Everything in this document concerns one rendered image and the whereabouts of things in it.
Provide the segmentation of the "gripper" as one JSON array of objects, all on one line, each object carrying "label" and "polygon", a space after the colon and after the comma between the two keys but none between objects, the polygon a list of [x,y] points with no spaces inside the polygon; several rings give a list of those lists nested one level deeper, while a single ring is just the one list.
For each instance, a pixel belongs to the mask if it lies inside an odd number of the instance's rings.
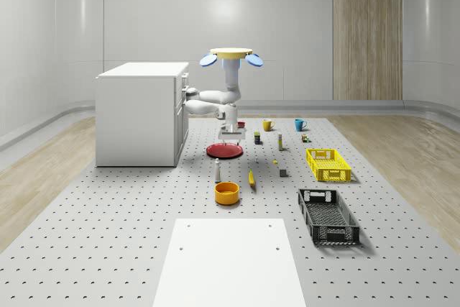
[{"label": "gripper", "polygon": [[218,138],[222,141],[236,140],[237,144],[245,139],[246,129],[244,127],[236,128],[233,132],[230,132],[225,126],[219,130]]}]

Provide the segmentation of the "white board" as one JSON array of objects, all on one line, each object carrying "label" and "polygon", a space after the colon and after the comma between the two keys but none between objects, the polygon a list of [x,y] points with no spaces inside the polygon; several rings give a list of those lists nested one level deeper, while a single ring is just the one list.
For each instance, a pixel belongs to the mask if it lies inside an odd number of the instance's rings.
[{"label": "white board", "polygon": [[153,307],[305,307],[282,219],[177,219]]}]

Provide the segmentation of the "red plate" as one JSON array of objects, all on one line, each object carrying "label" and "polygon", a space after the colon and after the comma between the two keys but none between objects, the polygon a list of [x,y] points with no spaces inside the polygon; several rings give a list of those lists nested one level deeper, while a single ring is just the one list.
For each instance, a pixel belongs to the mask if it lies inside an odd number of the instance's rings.
[{"label": "red plate", "polygon": [[206,148],[207,155],[219,159],[231,159],[243,154],[243,148],[233,143],[217,143]]}]

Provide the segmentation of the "dark grey basket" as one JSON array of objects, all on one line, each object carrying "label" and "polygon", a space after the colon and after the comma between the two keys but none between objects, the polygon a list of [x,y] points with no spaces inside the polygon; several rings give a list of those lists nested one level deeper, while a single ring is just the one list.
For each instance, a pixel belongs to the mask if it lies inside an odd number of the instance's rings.
[{"label": "dark grey basket", "polygon": [[313,242],[359,243],[359,224],[337,191],[299,188],[298,204]]}]

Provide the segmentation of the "yellow bowl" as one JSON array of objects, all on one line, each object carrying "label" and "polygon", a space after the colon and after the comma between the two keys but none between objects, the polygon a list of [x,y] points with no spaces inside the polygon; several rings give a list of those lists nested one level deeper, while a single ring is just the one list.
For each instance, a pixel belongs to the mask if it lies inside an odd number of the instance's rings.
[{"label": "yellow bowl", "polygon": [[232,182],[215,185],[215,201],[221,205],[232,205],[239,200],[239,186]]}]

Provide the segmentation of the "white cabinet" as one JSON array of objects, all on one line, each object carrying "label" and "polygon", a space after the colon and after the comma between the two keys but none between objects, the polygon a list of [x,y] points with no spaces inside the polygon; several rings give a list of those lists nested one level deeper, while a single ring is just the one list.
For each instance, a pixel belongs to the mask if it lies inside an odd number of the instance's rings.
[{"label": "white cabinet", "polygon": [[96,165],[175,166],[188,63],[125,63],[96,78]]}]

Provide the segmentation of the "yellow basket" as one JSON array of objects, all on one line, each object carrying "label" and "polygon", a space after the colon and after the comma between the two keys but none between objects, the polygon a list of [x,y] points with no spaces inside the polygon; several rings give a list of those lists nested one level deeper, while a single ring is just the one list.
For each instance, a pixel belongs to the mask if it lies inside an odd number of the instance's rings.
[{"label": "yellow basket", "polygon": [[335,149],[307,149],[306,160],[318,181],[350,181],[351,168]]}]

